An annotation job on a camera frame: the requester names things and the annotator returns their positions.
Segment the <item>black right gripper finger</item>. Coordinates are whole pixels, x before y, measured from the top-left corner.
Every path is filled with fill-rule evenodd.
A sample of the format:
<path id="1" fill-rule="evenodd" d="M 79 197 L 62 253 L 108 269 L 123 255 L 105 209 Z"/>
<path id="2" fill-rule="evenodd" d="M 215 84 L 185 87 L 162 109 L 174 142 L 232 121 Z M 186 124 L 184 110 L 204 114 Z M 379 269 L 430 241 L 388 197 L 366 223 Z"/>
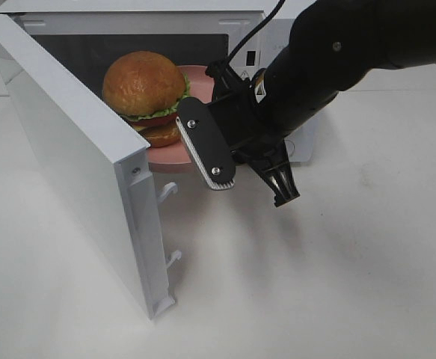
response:
<path id="1" fill-rule="evenodd" d="M 254 95 L 251 93 L 251 79 L 242 78 L 224 60 L 213 61 L 206 68 L 206 75 L 213 79 L 212 101 L 216 102 L 227 97 L 238 98 L 252 103 Z"/>
<path id="2" fill-rule="evenodd" d="M 249 166 L 274 193 L 274 206 L 282 206 L 298 197 L 285 141 L 269 152 L 255 156 Z"/>

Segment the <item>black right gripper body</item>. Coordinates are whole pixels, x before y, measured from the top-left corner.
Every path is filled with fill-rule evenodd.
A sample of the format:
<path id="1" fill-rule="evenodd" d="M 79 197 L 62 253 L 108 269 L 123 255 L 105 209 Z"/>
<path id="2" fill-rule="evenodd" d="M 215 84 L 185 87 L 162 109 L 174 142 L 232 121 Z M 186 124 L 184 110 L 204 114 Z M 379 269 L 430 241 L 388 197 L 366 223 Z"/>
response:
<path id="1" fill-rule="evenodd" d="M 280 165 L 289 161 L 286 144 L 278 128 L 265 118 L 256 101 L 252 82 L 225 81 L 218 86 L 223 93 L 215 96 L 207 108 L 224 137 L 233 160 L 238 164 Z"/>

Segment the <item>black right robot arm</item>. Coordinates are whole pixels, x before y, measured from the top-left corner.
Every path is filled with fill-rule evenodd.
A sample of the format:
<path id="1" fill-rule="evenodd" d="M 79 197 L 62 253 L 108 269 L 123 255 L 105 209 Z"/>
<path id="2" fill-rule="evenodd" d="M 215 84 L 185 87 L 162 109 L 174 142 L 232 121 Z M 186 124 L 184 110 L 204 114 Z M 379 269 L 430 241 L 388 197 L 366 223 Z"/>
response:
<path id="1" fill-rule="evenodd" d="M 289 42 L 252 79 L 213 61 L 212 117 L 229 155 L 248 164 L 281 206 L 298 196 L 284 139 L 373 69 L 436 63 L 436 1 L 316 1 Z"/>

